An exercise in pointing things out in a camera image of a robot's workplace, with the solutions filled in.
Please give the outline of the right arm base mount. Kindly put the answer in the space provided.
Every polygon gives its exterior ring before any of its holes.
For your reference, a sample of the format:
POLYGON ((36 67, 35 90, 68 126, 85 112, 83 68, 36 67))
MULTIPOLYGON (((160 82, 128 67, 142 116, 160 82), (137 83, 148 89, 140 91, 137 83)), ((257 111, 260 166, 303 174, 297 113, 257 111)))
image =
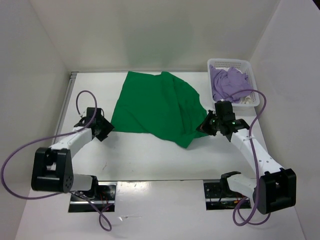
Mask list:
POLYGON ((244 198, 237 192, 222 192, 221 184, 218 179, 205 180, 203 182, 205 205, 207 211, 213 210, 233 210, 236 205, 244 198))

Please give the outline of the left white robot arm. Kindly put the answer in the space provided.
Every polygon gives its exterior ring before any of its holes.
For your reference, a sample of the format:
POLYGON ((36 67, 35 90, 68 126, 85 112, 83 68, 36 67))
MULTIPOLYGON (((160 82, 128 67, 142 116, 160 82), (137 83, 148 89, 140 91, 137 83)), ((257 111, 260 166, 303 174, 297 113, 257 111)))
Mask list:
POLYGON ((72 158, 91 141, 105 140, 113 129, 114 126, 105 119, 101 108, 88 107, 86 116, 74 125, 74 134, 48 148, 36 150, 31 188, 53 193, 82 192, 87 199, 96 199, 100 194, 97 177, 75 174, 72 158))

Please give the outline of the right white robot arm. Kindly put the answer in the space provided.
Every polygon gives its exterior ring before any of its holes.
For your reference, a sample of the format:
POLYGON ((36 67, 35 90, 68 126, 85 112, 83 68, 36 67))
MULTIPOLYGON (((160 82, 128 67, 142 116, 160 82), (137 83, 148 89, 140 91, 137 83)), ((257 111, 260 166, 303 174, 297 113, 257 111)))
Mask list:
POLYGON ((253 202, 261 214, 295 206, 297 175, 276 162, 253 136, 244 119, 237 119, 229 101, 218 101, 197 130, 210 136, 222 134, 244 156, 255 172, 252 180, 239 171, 224 173, 220 177, 219 191, 225 197, 242 194, 253 202))

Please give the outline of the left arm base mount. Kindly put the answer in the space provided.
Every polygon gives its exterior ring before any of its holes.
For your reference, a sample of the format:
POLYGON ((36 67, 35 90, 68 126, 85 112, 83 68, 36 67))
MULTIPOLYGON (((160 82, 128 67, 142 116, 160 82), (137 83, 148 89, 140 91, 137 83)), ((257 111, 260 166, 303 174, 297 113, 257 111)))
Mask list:
MULTIPOLYGON (((95 190, 79 191, 87 197, 90 202, 103 212, 115 211, 117 184, 115 182, 99 183, 95 190)), ((93 213, 96 210, 82 196, 71 195, 68 212, 69 213, 93 213)))

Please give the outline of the green t shirt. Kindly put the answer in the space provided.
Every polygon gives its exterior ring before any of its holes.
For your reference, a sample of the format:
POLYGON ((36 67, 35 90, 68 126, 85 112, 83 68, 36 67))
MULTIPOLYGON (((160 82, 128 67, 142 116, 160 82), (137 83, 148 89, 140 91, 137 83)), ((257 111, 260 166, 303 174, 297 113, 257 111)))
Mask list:
POLYGON ((115 131, 146 133, 187 148, 204 137, 197 127, 207 116, 199 93, 179 77, 163 71, 127 73, 111 123, 115 131))

